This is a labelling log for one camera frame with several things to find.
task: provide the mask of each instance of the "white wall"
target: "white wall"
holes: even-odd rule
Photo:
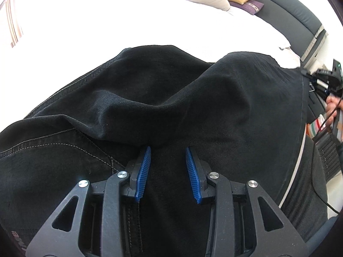
[[[299,0],[308,7],[322,22],[328,32],[328,38],[318,53],[317,60],[332,68],[332,61],[343,62],[343,26],[328,0]]]

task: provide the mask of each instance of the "triangular cutout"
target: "triangular cutout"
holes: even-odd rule
[[[52,227],[54,229],[62,230],[64,232],[69,232],[73,225],[74,215],[76,206],[78,205],[78,197],[74,196],[66,204],[64,209],[59,213],[59,215],[54,220]]]
[[[276,229],[281,229],[283,224],[268,203],[262,197],[258,198],[258,203],[260,205],[265,230],[270,232]]]

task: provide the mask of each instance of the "white piping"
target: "white piping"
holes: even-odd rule
[[[282,204],[284,203],[284,201],[286,200],[286,197],[290,191],[290,188],[292,187],[292,184],[294,182],[294,179],[295,179],[295,175],[297,174],[298,172],[298,168],[299,168],[299,164],[300,164],[300,161],[301,161],[301,157],[302,157],[302,153],[304,151],[304,146],[305,146],[305,137],[306,137],[306,127],[305,127],[305,132],[304,132],[304,137],[302,138],[302,142],[301,142],[301,147],[300,147],[300,152],[299,152],[299,155],[298,155],[298,159],[297,159],[297,162],[295,163],[295,167],[294,167],[294,170],[293,170],[293,174],[292,174],[292,177],[290,178],[290,181],[289,181],[289,184],[288,184],[288,187],[287,187],[287,190],[279,204],[279,208],[282,207]]]

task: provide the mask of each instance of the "gray headboard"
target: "gray headboard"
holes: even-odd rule
[[[327,33],[320,20],[299,0],[256,0],[264,7],[256,14],[281,32],[307,67],[324,44]]]

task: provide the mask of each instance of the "silver screw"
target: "silver screw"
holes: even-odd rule
[[[128,173],[126,171],[119,171],[117,174],[118,178],[126,178]]]
[[[211,172],[209,174],[211,179],[218,179],[219,178],[219,174],[217,172]]]
[[[251,180],[251,181],[248,182],[248,185],[249,185],[250,187],[257,187],[257,186],[258,186],[258,183],[257,183],[256,181],[254,181],[254,180]]]
[[[83,179],[78,182],[79,187],[86,187],[88,185],[88,181],[86,179]]]

